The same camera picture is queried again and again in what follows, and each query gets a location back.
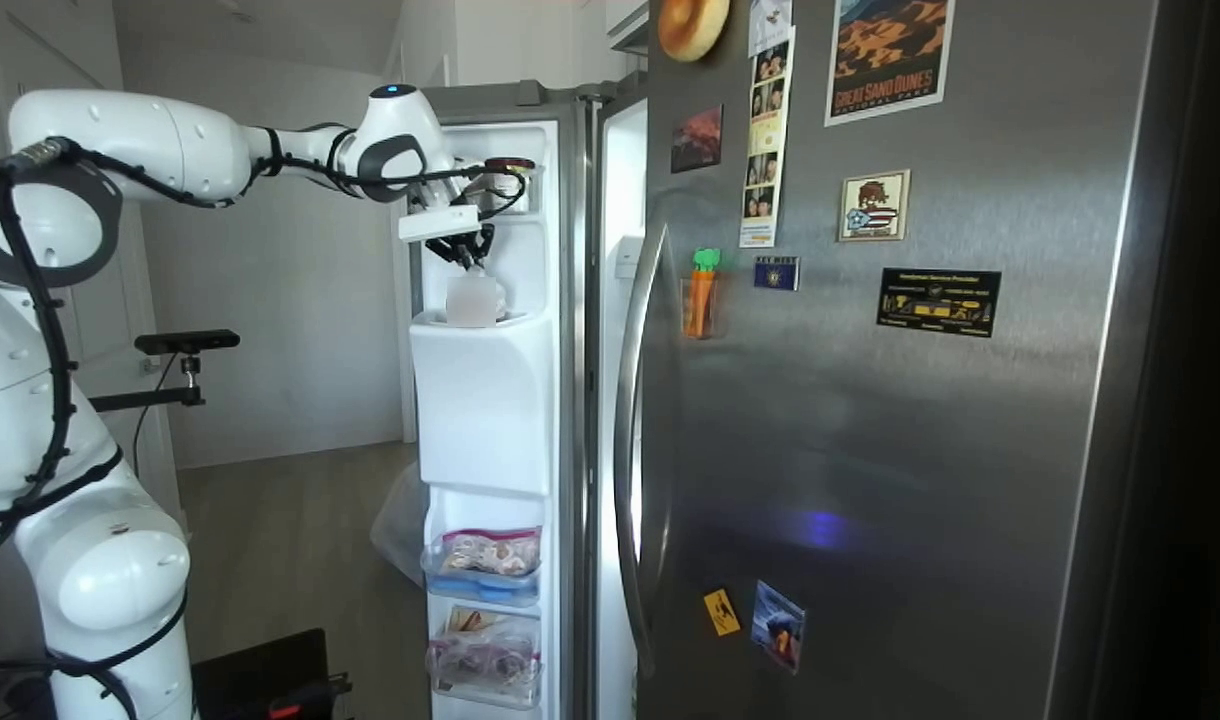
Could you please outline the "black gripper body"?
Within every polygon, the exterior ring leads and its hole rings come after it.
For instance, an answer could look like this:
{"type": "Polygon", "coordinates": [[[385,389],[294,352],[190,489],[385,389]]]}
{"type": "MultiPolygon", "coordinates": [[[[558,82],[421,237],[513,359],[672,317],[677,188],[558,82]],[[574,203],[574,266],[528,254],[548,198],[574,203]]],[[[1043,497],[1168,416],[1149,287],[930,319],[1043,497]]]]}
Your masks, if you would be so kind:
{"type": "Polygon", "coordinates": [[[475,266],[492,251],[492,229],[430,241],[430,251],[447,263],[475,266]]]}

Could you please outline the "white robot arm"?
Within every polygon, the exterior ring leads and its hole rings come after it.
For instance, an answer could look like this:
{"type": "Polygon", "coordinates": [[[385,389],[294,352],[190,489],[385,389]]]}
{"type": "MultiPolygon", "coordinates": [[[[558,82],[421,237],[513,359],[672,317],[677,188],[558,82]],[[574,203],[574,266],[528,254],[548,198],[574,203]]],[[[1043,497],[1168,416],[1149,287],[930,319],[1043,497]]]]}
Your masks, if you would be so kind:
{"type": "Polygon", "coordinates": [[[195,720],[185,634],[192,557],[104,420],[146,292],[116,292],[136,208],[227,208],[268,175],[397,203],[408,241],[471,230],[480,175],[411,82],[354,123],[268,129],[123,86],[30,86],[0,155],[0,542],[42,621],[55,720],[195,720]]]}

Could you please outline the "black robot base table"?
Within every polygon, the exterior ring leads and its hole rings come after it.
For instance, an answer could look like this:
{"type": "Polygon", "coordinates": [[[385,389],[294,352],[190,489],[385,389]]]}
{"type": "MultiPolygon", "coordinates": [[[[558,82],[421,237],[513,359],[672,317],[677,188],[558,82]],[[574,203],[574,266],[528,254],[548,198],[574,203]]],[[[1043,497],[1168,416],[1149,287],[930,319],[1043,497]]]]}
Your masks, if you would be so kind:
{"type": "Polygon", "coordinates": [[[330,669],[320,629],[263,639],[192,669],[202,720],[334,720],[354,693],[345,670],[330,669]]]}

